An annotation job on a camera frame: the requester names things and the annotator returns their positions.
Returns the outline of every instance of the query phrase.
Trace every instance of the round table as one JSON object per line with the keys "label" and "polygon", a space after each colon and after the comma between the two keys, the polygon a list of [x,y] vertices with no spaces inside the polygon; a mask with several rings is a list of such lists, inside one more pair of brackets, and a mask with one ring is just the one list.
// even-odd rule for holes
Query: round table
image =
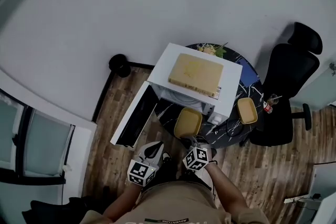
{"label": "round table", "polygon": [[[223,59],[231,62],[238,62],[241,59],[244,59],[244,57],[239,53],[224,47],[224,45],[200,43],[189,45],[187,47],[203,52],[206,51],[207,53],[216,53],[218,57],[222,57]],[[252,65],[247,60],[246,62],[251,66],[252,70],[259,78]],[[222,123],[222,125],[215,127],[213,124],[207,122],[207,116],[203,115],[202,125],[198,134],[204,137],[214,148],[230,146],[244,140],[248,133],[250,133],[258,125],[259,118],[262,115],[264,101],[264,93],[262,90],[260,79],[249,87],[245,87],[242,81],[239,81],[236,100],[230,117]],[[250,97],[253,99],[258,113],[258,121],[256,123],[243,125],[240,122],[237,110],[237,101],[238,99],[244,97]],[[155,107],[155,113],[158,116],[157,118],[160,123],[172,135],[174,135],[175,124],[183,108],[183,106],[166,99],[161,99]]]}

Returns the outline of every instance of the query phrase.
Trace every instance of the yellow tray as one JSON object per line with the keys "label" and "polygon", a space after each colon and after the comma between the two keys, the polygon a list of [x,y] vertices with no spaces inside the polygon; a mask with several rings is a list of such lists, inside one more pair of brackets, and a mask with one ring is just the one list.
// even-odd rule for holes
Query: yellow tray
{"label": "yellow tray", "polygon": [[182,136],[196,136],[202,123],[202,114],[190,108],[184,108],[180,112],[174,128],[177,138]]}
{"label": "yellow tray", "polygon": [[256,106],[250,97],[239,99],[237,106],[242,124],[251,124],[258,120]]}

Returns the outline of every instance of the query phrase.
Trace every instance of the person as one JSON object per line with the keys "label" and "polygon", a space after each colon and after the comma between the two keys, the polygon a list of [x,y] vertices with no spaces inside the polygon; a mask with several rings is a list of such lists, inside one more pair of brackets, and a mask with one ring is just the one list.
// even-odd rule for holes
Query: person
{"label": "person", "polygon": [[205,166],[224,210],[217,209],[211,188],[187,170],[176,180],[177,165],[169,153],[144,187],[131,183],[103,213],[88,211],[81,224],[268,224],[260,209],[248,208],[242,193],[212,161]]}

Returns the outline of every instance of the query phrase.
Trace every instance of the black pants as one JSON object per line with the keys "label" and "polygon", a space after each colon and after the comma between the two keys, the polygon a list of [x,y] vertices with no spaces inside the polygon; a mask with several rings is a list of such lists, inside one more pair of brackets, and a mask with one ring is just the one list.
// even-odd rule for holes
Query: black pants
{"label": "black pants", "polygon": [[193,171],[187,170],[183,175],[179,177],[179,179],[176,179],[176,172],[177,164],[172,159],[165,161],[156,173],[155,177],[142,189],[142,192],[146,191],[151,187],[154,187],[155,185],[177,180],[196,182],[204,185],[211,191],[211,188],[206,183],[204,183],[203,180],[196,176]]}

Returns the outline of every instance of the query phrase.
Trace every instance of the forearm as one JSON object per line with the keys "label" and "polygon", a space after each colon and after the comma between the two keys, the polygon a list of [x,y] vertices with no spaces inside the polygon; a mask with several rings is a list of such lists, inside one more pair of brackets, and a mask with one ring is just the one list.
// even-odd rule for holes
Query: forearm
{"label": "forearm", "polygon": [[209,173],[219,200],[227,212],[235,215],[239,210],[247,208],[245,198],[240,190],[227,178],[215,163],[206,165],[205,169]]}
{"label": "forearm", "polygon": [[113,222],[131,211],[137,201],[142,187],[132,183],[103,213]]}

